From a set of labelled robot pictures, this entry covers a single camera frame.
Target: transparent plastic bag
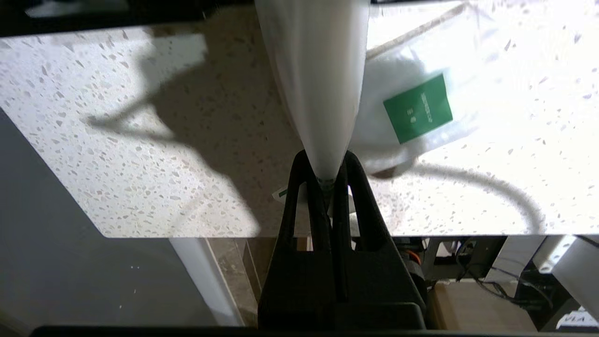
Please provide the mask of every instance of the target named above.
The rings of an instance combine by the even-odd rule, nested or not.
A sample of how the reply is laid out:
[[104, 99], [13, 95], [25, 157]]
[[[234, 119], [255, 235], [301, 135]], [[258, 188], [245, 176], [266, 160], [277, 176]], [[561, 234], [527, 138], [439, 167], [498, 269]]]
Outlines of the transparent plastic bag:
[[[464, 3], [435, 20], [369, 50], [349, 149], [368, 173], [410, 164], [417, 156], [463, 138], [483, 122], [489, 63], [498, 58], [497, 26]], [[400, 143], [386, 100], [443, 75], [453, 119]]]

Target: white speckled countertop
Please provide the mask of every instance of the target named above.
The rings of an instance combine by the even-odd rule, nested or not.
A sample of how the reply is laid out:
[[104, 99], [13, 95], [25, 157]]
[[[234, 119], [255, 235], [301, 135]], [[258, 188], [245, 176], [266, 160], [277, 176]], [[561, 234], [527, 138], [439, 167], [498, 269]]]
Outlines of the white speckled countertop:
[[[505, 102], [488, 128], [370, 179], [391, 234], [599, 233], [599, 6], [484, 6], [506, 36]], [[0, 107], [105, 236], [277, 234], [271, 193], [302, 147], [252, 8], [3, 38], [0, 74]]]

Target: black cable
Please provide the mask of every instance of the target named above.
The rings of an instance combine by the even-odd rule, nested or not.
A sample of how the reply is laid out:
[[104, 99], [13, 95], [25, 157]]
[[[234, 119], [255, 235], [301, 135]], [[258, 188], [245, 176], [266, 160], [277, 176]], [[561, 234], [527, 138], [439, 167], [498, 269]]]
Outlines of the black cable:
[[[502, 272], [502, 273], [504, 273], [504, 274], [506, 274], [506, 275], [509, 275], [509, 276], [511, 276], [511, 277], [513, 277], [513, 278], [515, 278], [515, 279], [517, 279], [517, 280], [518, 280], [518, 282], [522, 283], [523, 285], [526, 285], [526, 286], [528, 286], [528, 287], [531, 287], [532, 289], [535, 289], [535, 291], [536, 291], [536, 292], [538, 292], [538, 293], [539, 293], [541, 296], [543, 296], [543, 298], [544, 298], [544, 299], [547, 301], [547, 303], [549, 304], [549, 307], [550, 307], [550, 308], [553, 308], [553, 302], [551, 301], [551, 299], [550, 299], [550, 298], [549, 298], [549, 297], [548, 297], [548, 296], [547, 296], [547, 295], [546, 295], [544, 292], [542, 292], [542, 291], [541, 291], [541, 289], [539, 289], [537, 286], [535, 286], [534, 284], [530, 283], [529, 281], [527, 281], [527, 280], [525, 280], [525, 279], [521, 278], [521, 277], [520, 277], [520, 276], [518, 276], [518, 275], [512, 274], [512, 273], [510, 273], [510, 272], [508, 272], [508, 271], [506, 271], [506, 270], [503, 270], [503, 269], [500, 269], [500, 268], [497, 268], [497, 267], [493, 267], [493, 266], [485, 266], [485, 265], [484, 265], [484, 264], [482, 264], [482, 263], [469, 263], [469, 264], [468, 264], [468, 267], [464, 267], [464, 265], [463, 265], [463, 264], [462, 264], [462, 263], [459, 261], [459, 255], [460, 255], [460, 254], [463, 252], [463, 248], [464, 248], [464, 247], [466, 247], [466, 246], [467, 246], [467, 244], [468, 244], [470, 241], [471, 241], [471, 238], [467, 239], [467, 240], [464, 242], [464, 244], [462, 244], [462, 246], [461, 246], [461, 247], [460, 247], [460, 248], [457, 250], [457, 252], [456, 252], [456, 257], [455, 257], [456, 263], [457, 263], [457, 264], [458, 264], [458, 266], [460, 266], [460, 268], [462, 269], [462, 275], [461, 275], [461, 276], [459, 276], [459, 277], [456, 279], [456, 281], [458, 281], [458, 282], [459, 282], [459, 280], [461, 280], [461, 279], [462, 279], [462, 278], [463, 278], [463, 277], [466, 275], [466, 273], [469, 273], [469, 274], [470, 274], [470, 275], [473, 277], [473, 279], [474, 279], [474, 281], [476, 282], [476, 284], [477, 284], [479, 287], [483, 288], [483, 289], [484, 289], [485, 291], [487, 291], [488, 293], [491, 293], [491, 294], [493, 294], [494, 296], [497, 296], [497, 297], [499, 297], [499, 298], [501, 298], [501, 299], [507, 300], [507, 301], [509, 301], [509, 302], [511, 302], [511, 303], [513, 303], [513, 304], [515, 304], [515, 305], [519, 305], [519, 304], [521, 303], [521, 301], [518, 301], [518, 300], [517, 300], [517, 299], [515, 299], [514, 297], [510, 297], [510, 296], [508, 296], [508, 295], [506, 294], [506, 292], [505, 292], [505, 291], [503, 291], [503, 288], [502, 288], [502, 287], [501, 287], [499, 284], [497, 284], [496, 282], [483, 282], [483, 281], [481, 281], [481, 280], [480, 280], [480, 279], [479, 279], [477, 276], [475, 276], [475, 275], [474, 275], [474, 274], [473, 274], [473, 273], [470, 271], [470, 268], [471, 268], [472, 266], [477, 266], [477, 265], [478, 265], [478, 266], [483, 266], [483, 267], [486, 267], [486, 268], [488, 268], [489, 270], [490, 270], [490, 269], [493, 269], [493, 270], [497, 270], [497, 271], [499, 271], [499, 272]], [[487, 287], [485, 286], [485, 284], [491, 284], [491, 285], [493, 285], [495, 288], [499, 288], [499, 289], [501, 289], [501, 290], [499, 290], [499, 289], [498, 289], [498, 291], [500, 291], [500, 293], [496, 293], [496, 292], [492, 291], [491, 289], [487, 288]]]
[[593, 241], [592, 239], [590, 239], [584, 235], [574, 235], [574, 236], [576, 236], [578, 239], [583, 240], [584, 242], [592, 245], [593, 247], [599, 249], [599, 243]]

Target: white tag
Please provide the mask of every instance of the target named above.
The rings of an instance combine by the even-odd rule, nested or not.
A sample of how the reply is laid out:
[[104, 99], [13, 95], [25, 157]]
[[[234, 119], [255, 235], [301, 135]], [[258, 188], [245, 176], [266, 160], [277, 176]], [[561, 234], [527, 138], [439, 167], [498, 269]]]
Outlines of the white tag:
[[599, 327], [597, 321], [583, 307], [565, 314], [559, 319], [556, 329], [561, 326]]

